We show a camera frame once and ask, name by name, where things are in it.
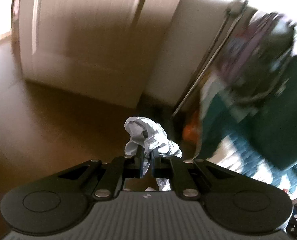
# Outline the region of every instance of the metal screw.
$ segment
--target metal screw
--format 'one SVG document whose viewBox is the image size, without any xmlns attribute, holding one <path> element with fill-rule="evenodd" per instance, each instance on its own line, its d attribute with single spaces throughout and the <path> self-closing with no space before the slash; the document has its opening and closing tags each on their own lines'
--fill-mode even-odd
<svg viewBox="0 0 297 240">
<path fill-rule="evenodd" d="M 196 197 L 198 195 L 198 191 L 193 188 L 187 188 L 183 190 L 183 195 L 185 197 Z"/>
<path fill-rule="evenodd" d="M 110 194 L 111 192 L 108 189 L 98 189 L 94 195 L 96 197 L 109 197 Z"/>
</svg>

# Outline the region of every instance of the gray ribbed surface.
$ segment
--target gray ribbed surface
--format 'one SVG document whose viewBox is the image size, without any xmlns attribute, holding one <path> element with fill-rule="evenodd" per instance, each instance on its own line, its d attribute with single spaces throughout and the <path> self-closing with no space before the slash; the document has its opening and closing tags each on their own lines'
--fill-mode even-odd
<svg viewBox="0 0 297 240">
<path fill-rule="evenodd" d="M 287 239 L 279 231 L 268 236 L 243 236 L 220 227 L 197 202 L 183 201 L 174 192 L 120 192 L 109 202 L 94 205 L 79 225 L 53 236 L 25 236 L 10 232 L 4 240 L 95 239 Z"/>
</svg>

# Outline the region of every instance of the cabinet door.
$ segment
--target cabinet door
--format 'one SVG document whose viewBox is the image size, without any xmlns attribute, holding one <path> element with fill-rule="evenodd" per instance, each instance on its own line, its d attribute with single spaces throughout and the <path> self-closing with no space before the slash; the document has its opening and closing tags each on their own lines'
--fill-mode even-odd
<svg viewBox="0 0 297 240">
<path fill-rule="evenodd" d="M 135 107 L 179 0 L 21 0 L 26 79 Z"/>
</svg>

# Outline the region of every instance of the crumpled paper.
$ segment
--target crumpled paper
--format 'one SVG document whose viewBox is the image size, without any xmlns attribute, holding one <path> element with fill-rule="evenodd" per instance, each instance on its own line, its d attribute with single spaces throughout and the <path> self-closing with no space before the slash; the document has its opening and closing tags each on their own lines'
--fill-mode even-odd
<svg viewBox="0 0 297 240">
<path fill-rule="evenodd" d="M 182 151 L 178 144 L 168 140 L 167 134 L 163 127 L 149 118 L 133 116 L 126 120 L 125 130 L 130 134 L 130 141 L 125 146 L 125 155 L 136 155 L 138 145 L 144 148 L 144 170 L 145 174 L 149 168 L 149 154 L 158 148 L 160 156 L 176 156 L 181 158 Z M 157 178 L 159 190 L 170 190 L 170 181 L 165 178 Z"/>
</svg>

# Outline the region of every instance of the wooden floor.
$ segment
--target wooden floor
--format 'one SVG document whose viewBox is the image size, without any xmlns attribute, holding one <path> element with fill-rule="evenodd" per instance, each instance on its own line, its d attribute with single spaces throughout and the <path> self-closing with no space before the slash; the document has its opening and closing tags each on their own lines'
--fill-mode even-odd
<svg viewBox="0 0 297 240">
<path fill-rule="evenodd" d="M 17 59 L 10 39 L 0 42 L 0 200 L 23 183 L 123 155 L 134 110 L 26 83 Z M 0 239 L 7 231 L 0 215 Z"/>
</svg>

